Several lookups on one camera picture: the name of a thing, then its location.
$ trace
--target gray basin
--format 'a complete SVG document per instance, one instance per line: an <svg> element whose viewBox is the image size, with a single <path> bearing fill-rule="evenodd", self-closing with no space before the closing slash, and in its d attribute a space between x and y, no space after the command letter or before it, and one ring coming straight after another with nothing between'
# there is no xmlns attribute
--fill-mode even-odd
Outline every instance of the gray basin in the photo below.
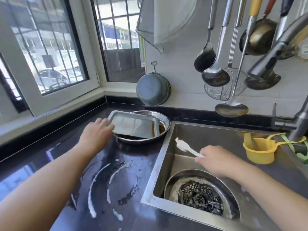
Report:
<svg viewBox="0 0 308 231"><path fill-rule="evenodd" d="M222 230L280 230L243 187L229 178L216 178L211 175L195 163L191 153L179 150L175 142L176 138L184 140L198 152L207 145L220 145L250 162L243 148L245 132L255 131L172 122L141 202ZM258 132L253 133L253 137L263 138L269 134L272 133ZM280 137L275 138L277 141L282 141ZM258 165L258 167L290 189L308 198L308 167L291 152L287 145L282 145L277 149L275 161L272 164ZM227 203L235 208L233 216L219 216L164 198L168 179L179 171L191 169L205 172L204 178L217 187L218 193L225 195Z"/></svg>

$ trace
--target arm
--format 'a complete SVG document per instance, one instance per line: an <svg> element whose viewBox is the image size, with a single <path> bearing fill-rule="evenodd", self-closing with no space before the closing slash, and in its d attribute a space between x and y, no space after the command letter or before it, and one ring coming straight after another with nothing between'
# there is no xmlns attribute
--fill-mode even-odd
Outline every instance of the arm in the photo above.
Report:
<svg viewBox="0 0 308 231"><path fill-rule="evenodd" d="M48 163L0 202L0 230L49 230L76 187L83 170L110 138L114 125L98 118L79 142Z"/></svg>
<svg viewBox="0 0 308 231"><path fill-rule="evenodd" d="M245 187L281 230L307 229L306 198L220 146L207 146L200 153L205 158L196 157L196 162L215 176L229 177Z"/></svg>

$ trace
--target rectangular tray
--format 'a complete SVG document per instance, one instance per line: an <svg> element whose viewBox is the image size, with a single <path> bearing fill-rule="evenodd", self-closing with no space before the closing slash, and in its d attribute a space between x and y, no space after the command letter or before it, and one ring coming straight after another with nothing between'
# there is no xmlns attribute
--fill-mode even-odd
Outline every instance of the rectangular tray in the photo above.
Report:
<svg viewBox="0 0 308 231"><path fill-rule="evenodd" d="M136 113L114 110L108 116L109 124L114 124L113 133L150 139L159 136L159 119Z"/></svg>

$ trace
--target window hinge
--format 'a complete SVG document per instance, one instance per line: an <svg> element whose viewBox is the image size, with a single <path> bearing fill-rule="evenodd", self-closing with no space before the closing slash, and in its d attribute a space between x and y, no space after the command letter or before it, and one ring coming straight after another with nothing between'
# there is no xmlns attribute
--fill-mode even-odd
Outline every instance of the window hinge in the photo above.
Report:
<svg viewBox="0 0 308 231"><path fill-rule="evenodd" d="M96 73L97 81L100 84L100 78L99 78L99 75L98 75L97 71L95 71L95 73Z"/></svg>

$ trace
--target white wall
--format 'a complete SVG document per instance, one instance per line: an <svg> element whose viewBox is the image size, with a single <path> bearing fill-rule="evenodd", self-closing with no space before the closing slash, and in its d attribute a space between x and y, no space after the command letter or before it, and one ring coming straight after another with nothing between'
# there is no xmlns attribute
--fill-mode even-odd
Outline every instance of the white wall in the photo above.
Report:
<svg viewBox="0 0 308 231"><path fill-rule="evenodd" d="M243 24L239 30L237 41L244 32L248 21L249 5L251 0L247 0ZM299 9L299 1L295 0L288 19L291 23L295 19ZM263 12L268 0L263 0L259 18L262 18ZM282 0L277 0L269 18L277 21L280 15ZM223 13L226 0L219 0L215 28L212 34L212 44L216 51L218 37L220 34ZM233 26L236 18L239 0L234 0L231 20L225 36L222 57L220 65L227 67L229 58L229 48L233 34ZM172 87L170 99L163 105L168 107L189 108L199 110L213 111L215 105L221 101L210 98L204 91L204 82L201 74L194 68L195 57L206 44L207 27L209 20L210 0L199 0L194 16L190 22L179 33L174 40L165 43L164 53L160 53L150 44L146 43L146 63L147 72L153 71L152 61L157 61L156 71L166 77ZM241 52L238 48L234 55L233 66L238 67ZM247 70L260 57L246 56L243 70ZM249 113L271 115L273 104L277 103L277 115L292 117L301 108L308 94L308 61L298 57L279 61L275 66L275 72L281 75L281 81L271 89L255 91L247 88L240 97L237 98L249 107Z"/></svg>

